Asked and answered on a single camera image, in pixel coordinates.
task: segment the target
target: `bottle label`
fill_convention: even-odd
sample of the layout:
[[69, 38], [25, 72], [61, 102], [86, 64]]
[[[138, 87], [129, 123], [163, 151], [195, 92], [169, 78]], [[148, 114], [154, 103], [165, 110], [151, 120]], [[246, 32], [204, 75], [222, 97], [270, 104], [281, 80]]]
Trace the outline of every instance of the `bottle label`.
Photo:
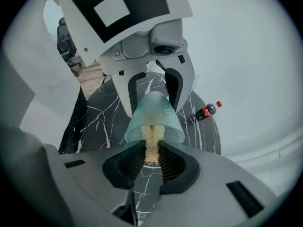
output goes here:
[[206, 118], [212, 116], [212, 114], [211, 114], [211, 112], [208, 110], [208, 107], [207, 107], [207, 106], [205, 106], [205, 107], [202, 108], [202, 113], [204, 114], [204, 116], [205, 116]]

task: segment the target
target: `marble table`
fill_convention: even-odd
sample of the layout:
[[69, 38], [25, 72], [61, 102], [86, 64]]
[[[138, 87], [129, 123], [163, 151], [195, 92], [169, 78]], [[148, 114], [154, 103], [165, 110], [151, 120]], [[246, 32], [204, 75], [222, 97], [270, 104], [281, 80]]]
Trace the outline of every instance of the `marble table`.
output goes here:
[[[164, 75], [148, 72], [137, 81], [138, 101], [147, 93], [156, 90], [168, 96]], [[200, 150], [221, 154], [218, 129], [213, 118], [197, 122], [192, 115], [205, 103], [191, 91], [188, 100], [178, 112], [185, 141], [183, 144]], [[119, 96], [110, 80], [96, 90], [87, 103], [86, 111], [77, 122], [80, 140], [75, 144], [76, 152], [106, 150], [106, 148], [126, 143], [124, 135], [130, 118], [126, 115]], [[138, 175], [135, 186], [135, 201], [138, 220], [144, 221], [159, 201], [159, 187], [162, 185], [160, 166], [145, 164]]]

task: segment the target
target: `chair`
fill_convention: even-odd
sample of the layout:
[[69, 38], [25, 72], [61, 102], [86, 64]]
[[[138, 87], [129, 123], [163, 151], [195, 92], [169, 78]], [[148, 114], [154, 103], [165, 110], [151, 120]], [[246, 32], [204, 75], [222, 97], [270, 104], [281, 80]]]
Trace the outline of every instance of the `chair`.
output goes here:
[[71, 35], [68, 31], [67, 25], [65, 23], [64, 18], [59, 20], [59, 26], [57, 27], [57, 49], [62, 56], [63, 60], [71, 69], [72, 73], [78, 77], [79, 74], [75, 70], [72, 69], [74, 66], [81, 67], [81, 63], [72, 62], [72, 58], [75, 57], [75, 53], [77, 51], [74, 42], [71, 39]]

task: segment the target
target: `coca-cola bottle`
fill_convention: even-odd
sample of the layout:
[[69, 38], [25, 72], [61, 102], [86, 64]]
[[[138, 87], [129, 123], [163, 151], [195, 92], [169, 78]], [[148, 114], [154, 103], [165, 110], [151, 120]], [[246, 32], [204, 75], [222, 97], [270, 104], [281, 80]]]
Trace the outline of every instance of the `coca-cola bottle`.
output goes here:
[[216, 106], [213, 105], [213, 104], [205, 105], [203, 108], [199, 109], [195, 113], [194, 117], [197, 121], [201, 121], [203, 119], [206, 119], [210, 116], [213, 116], [216, 113], [217, 108], [220, 108], [221, 106], [222, 106], [222, 104], [221, 104], [220, 101], [218, 101], [216, 103]]

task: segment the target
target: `green glass cup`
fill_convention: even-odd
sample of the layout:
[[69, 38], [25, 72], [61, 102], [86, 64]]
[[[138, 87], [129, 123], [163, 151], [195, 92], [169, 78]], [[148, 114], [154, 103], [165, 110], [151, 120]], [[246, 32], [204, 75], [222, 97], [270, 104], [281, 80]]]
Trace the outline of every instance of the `green glass cup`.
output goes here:
[[161, 92], [152, 91], [141, 100], [128, 124], [126, 142], [143, 140], [141, 126], [144, 125], [163, 125], [166, 142], [183, 143], [185, 139], [175, 110]]

